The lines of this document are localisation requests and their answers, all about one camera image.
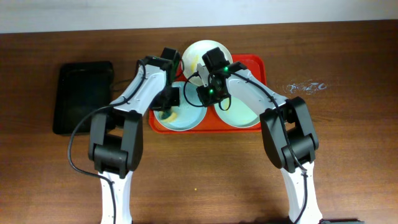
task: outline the robotic arm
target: robotic arm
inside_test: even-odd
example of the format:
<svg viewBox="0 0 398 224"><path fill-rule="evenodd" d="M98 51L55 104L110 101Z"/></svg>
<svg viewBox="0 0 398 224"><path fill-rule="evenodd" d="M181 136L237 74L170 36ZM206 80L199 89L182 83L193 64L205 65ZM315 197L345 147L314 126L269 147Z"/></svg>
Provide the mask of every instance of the robotic arm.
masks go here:
<svg viewBox="0 0 398 224"><path fill-rule="evenodd" d="M285 181L291 223L329 223L322 220L317 205L313 167L318 138L303 99L289 100L273 92L256 80L242 63L229 64L219 48L208 51L202 58L205 66L198 65L193 76L200 76L203 81L203 86L197 88L203 106L234 96L259 115L266 153L281 170ZM179 105L178 88L171 87L179 61L180 55L172 49L165 49L160 58L146 57L136 78L112 104L131 99L92 118L89 158L94 161L99 175L114 183L116 201L113 206L111 189L101 179L101 224L132 223L130 185L132 173L142 156L142 115L148 108L164 111ZM295 127L286 132L285 121L295 123ZM106 132L116 126L123 127L122 138Z"/></svg>

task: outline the wooden table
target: wooden table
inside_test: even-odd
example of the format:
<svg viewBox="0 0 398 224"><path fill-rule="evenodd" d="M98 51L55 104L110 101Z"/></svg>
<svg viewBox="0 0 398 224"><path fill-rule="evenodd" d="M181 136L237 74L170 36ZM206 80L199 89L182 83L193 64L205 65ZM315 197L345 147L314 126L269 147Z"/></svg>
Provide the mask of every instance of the wooden table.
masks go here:
<svg viewBox="0 0 398 224"><path fill-rule="evenodd" d="M137 59L202 39L258 54L271 89L306 100L324 218L398 220L398 21L369 21L0 35L0 223L101 220L99 180L74 172L68 137L52 133L63 63L110 60L122 80ZM74 160L93 170L87 150L88 136L77 137ZM161 135L145 122L136 222L251 223L288 211L260 133Z"/></svg>

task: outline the red tray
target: red tray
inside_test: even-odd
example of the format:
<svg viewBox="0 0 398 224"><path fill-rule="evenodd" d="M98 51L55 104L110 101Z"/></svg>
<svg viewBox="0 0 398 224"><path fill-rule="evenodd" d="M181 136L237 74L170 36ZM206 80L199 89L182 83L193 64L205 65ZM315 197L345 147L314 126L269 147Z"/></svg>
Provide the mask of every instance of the red tray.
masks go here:
<svg viewBox="0 0 398 224"><path fill-rule="evenodd" d="M266 70L264 68L264 62L257 55L253 54L239 54L232 55L234 62L242 62L245 66L250 69L255 78L260 82L267 85ZM176 81L187 80L183 75ZM151 128L160 134L182 134L182 133L246 133L246 132L257 132L261 131L261 125L256 124L250 128L235 128L224 121L222 121L214 109L214 106L207 108L207 113L203 121L198 126L189 129L188 131L172 131L163 127L155 118L155 114L152 110L149 111L149 125Z"/></svg>

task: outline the scribble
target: scribble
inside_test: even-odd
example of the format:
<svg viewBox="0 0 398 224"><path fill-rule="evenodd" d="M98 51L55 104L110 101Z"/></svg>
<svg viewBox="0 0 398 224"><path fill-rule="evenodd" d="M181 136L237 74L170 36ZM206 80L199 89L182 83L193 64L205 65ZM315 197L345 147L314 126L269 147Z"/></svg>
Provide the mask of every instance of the scribble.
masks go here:
<svg viewBox="0 0 398 224"><path fill-rule="evenodd" d="M315 94L317 91L325 90L328 88L324 83L312 82L308 80L302 83L289 84L286 87L282 87L285 93L295 93L296 91L302 91L307 95Z"/></svg>

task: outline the white plate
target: white plate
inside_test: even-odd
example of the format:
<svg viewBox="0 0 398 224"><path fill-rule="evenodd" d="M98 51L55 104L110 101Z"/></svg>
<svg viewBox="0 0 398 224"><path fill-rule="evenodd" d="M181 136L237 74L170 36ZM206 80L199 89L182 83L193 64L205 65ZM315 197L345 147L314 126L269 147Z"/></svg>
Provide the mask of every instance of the white plate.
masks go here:
<svg viewBox="0 0 398 224"><path fill-rule="evenodd" d="M241 100L233 96L231 99L231 107L227 111L221 110L218 104L214 105L217 115L221 120L236 128L249 128L260 122L260 117ZM228 108L228 104L229 99L225 99L221 102L221 107L225 110Z"/></svg>
<svg viewBox="0 0 398 224"><path fill-rule="evenodd" d="M182 60L184 61L184 76L185 78L190 77L197 71L197 65L205 65L203 59L201 58L207 51L219 47L224 53L225 59L232 63L232 55L224 45L216 42L214 40L201 40L191 44L182 55ZM192 77L189 82L196 86L202 86L203 82L200 77Z"/></svg>
<svg viewBox="0 0 398 224"><path fill-rule="evenodd" d="M194 107L187 103L182 93L183 86L185 82L174 82L173 87L180 88L180 106L173 106L172 111L177 114L177 117L172 122L163 122L159 119L159 111L155 111L156 120L165 128L173 131L186 131L196 127L205 118L207 108L206 107ZM198 93L196 91L197 87L191 83L187 83L185 94L189 102L194 105L201 105Z"/></svg>

